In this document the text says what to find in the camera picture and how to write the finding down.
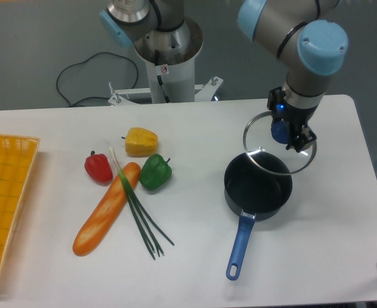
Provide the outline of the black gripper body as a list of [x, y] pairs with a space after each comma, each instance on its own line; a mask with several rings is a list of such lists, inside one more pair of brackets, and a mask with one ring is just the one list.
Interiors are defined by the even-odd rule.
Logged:
[[312, 118], [317, 106], [311, 108], [297, 108], [287, 101], [285, 101], [283, 105], [285, 107], [282, 117], [288, 123], [291, 135], [302, 134], [305, 128], [311, 130], [308, 121]]

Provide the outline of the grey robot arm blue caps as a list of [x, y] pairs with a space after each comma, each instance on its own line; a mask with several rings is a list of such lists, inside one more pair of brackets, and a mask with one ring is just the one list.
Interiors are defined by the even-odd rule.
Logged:
[[[303, 151], [316, 140], [308, 122], [342, 67], [346, 32], [323, 19], [337, 1], [246, 1], [238, 13], [242, 33], [288, 69], [283, 86], [270, 91], [267, 107], [273, 138]], [[111, 1], [100, 12], [106, 31], [145, 61], [155, 103], [195, 97], [195, 58], [202, 30], [185, 16], [182, 1]]]

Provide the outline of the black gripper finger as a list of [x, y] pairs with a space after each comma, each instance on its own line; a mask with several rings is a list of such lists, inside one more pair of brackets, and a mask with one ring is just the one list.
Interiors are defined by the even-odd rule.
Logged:
[[276, 87], [270, 90], [268, 94], [267, 108], [270, 111], [273, 123], [282, 121], [286, 113], [285, 94], [282, 87]]
[[317, 140], [317, 136], [309, 126], [290, 126], [290, 136], [286, 149], [301, 152], [310, 148]]

